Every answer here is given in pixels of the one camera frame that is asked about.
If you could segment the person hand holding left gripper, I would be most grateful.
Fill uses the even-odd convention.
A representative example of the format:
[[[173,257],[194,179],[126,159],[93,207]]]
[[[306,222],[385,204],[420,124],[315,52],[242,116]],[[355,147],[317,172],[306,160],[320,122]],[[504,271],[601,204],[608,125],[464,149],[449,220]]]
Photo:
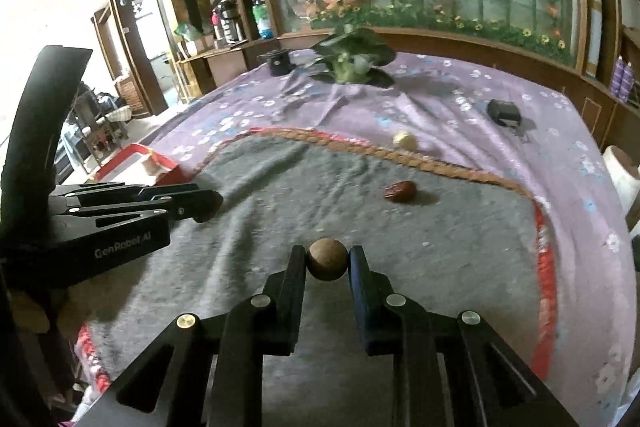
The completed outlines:
[[[85,319],[70,301],[66,289],[50,288],[8,291],[14,322],[19,329],[35,334],[60,333],[75,339]]]

